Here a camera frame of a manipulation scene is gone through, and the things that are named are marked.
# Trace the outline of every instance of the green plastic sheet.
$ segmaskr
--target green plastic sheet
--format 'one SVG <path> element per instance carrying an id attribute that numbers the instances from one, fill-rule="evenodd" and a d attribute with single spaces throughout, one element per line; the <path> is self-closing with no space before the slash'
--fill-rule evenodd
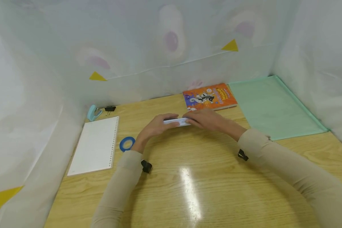
<path id="1" fill-rule="evenodd" d="M 272 140 L 328 131 L 276 75 L 229 86 L 250 126 Z"/>

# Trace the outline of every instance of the light blue stapler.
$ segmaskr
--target light blue stapler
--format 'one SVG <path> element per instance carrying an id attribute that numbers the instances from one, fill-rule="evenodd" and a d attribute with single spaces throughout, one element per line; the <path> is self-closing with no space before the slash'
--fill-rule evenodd
<path id="1" fill-rule="evenodd" d="M 97 108 L 94 104 L 90 107 L 89 112 L 87 113 L 87 118 L 92 122 L 96 120 L 102 113 L 100 108 Z"/>

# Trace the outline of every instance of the person's left hand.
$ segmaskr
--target person's left hand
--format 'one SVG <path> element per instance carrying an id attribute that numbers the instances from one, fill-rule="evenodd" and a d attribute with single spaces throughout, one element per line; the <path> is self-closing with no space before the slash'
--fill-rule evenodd
<path id="1" fill-rule="evenodd" d="M 163 115 L 157 115 L 151 120 L 147 126 L 139 133 L 136 142 L 132 146 L 132 150 L 135 150 L 139 153 L 143 153 L 144 147 L 154 136 L 162 134 L 164 131 L 168 129 L 173 129 L 179 126 L 178 122 L 164 124 L 164 120 L 171 120 L 177 118 L 179 115 L 175 113 L 167 113 Z"/>

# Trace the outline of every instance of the orange book cover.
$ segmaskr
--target orange book cover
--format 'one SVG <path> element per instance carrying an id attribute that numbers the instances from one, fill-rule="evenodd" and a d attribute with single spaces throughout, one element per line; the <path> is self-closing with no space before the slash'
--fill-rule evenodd
<path id="1" fill-rule="evenodd" d="M 183 92 L 189 112 L 210 108 L 219 110 L 237 105 L 237 101 L 226 84 L 206 86 Z"/>

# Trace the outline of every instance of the desk surface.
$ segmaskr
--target desk surface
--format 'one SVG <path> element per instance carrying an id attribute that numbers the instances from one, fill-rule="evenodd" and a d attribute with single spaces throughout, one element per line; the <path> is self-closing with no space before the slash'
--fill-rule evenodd
<path id="1" fill-rule="evenodd" d="M 167 112 L 186 112 L 181 94 L 120 105 L 111 113 L 109 117 L 120 116 L 114 166 L 122 155 L 121 139 L 136 137 L 155 115 Z M 249 128 L 239 107 L 218 113 Z M 342 181 L 342 144 L 331 132 L 278 142 Z M 195 127 L 180 127 L 155 137 L 145 150 L 152 172 L 142 173 L 121 224 L 163 228 L 318 227 L 312 209 L 298 192 L 273 173 L 248 167 L 236 158 L 237 152 L 238 145 L 229 137 Z M 64 176 L 45 227 L 88 228 L 114 171 Z"/>

